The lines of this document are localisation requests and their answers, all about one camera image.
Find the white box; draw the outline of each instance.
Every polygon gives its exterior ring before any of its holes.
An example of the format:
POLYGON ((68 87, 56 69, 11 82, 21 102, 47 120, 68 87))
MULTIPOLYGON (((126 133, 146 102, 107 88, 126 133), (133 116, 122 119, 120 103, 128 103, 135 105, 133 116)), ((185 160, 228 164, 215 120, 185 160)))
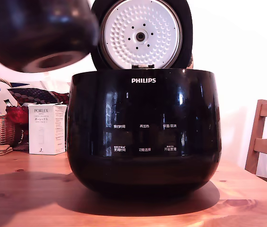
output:
POLYGON ((65 152, 66 105, 29 105, 29 153, 57 155, 65 152))

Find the red object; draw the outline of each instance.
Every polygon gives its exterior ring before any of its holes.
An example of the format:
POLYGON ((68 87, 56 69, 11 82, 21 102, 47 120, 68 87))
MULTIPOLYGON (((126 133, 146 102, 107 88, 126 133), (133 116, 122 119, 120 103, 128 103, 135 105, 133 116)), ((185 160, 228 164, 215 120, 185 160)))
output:
POLYGON ((28 124, 28 107, 6 107, 7 117, 15 124, 28 124))

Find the white inner lid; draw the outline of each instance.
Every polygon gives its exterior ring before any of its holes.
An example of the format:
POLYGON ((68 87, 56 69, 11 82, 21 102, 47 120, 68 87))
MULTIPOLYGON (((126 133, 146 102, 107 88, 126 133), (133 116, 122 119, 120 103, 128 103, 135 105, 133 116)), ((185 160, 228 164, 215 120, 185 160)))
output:
POLYGON ((168 68, 181 49, 179 19, 162 0, 121 0, 105 15, 101 48, 114 69, 168 68))

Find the wooden table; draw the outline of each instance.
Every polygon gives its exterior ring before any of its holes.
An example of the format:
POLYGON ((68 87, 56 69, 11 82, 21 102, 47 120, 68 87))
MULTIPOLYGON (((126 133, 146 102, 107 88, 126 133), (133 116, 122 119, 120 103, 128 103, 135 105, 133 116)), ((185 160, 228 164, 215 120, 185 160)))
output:
POLYGON ((86 189, 66 154, 0 157, 0 227, 267 227, 267 183, 222 161, 188 198, 114 201, 86 189))

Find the blurry black object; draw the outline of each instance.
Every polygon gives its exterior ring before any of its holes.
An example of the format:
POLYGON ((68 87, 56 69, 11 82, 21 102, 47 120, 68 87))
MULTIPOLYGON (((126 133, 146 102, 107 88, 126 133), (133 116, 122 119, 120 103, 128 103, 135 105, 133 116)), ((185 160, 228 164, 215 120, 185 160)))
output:
POLYGON ((87 0, 0 0, 0 63, 19 72, 71 65, 98 42, 87 0))

